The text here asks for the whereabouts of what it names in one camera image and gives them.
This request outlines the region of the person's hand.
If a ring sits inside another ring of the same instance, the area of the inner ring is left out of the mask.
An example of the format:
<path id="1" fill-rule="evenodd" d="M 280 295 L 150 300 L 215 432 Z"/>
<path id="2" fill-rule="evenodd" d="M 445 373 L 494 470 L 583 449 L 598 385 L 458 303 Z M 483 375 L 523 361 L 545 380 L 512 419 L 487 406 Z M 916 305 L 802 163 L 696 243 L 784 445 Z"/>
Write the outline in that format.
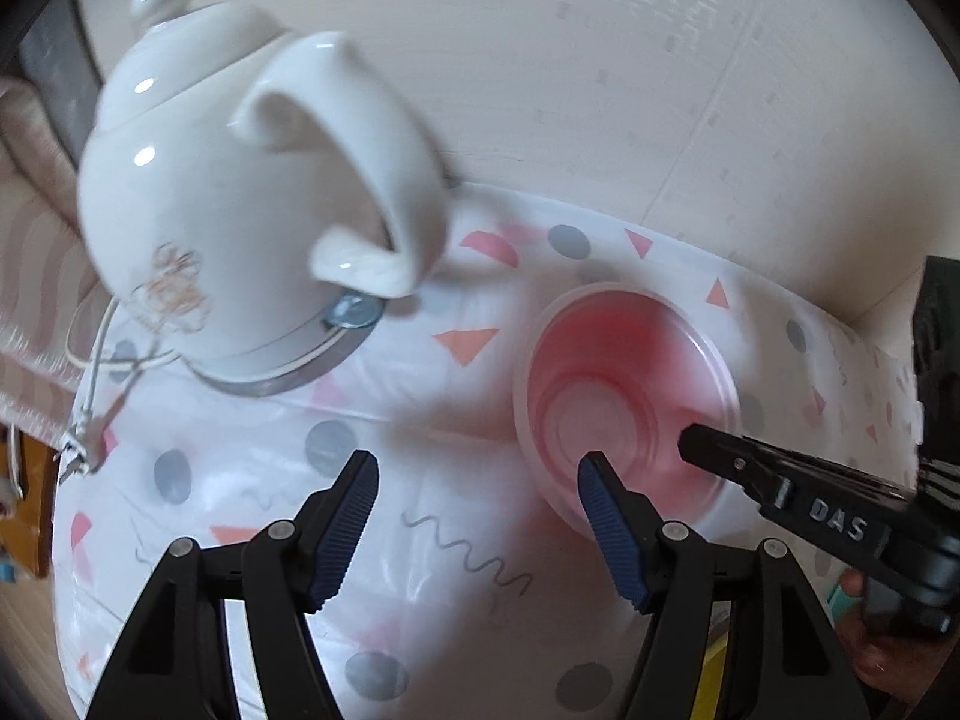
<path id="1" fill-rule="evenodd" d="M 937 644 L 875 637 L 854 608 L 835 631 L 857 678 L 905 704 L 908 718 L 958 717 L 958 635 Z"/>

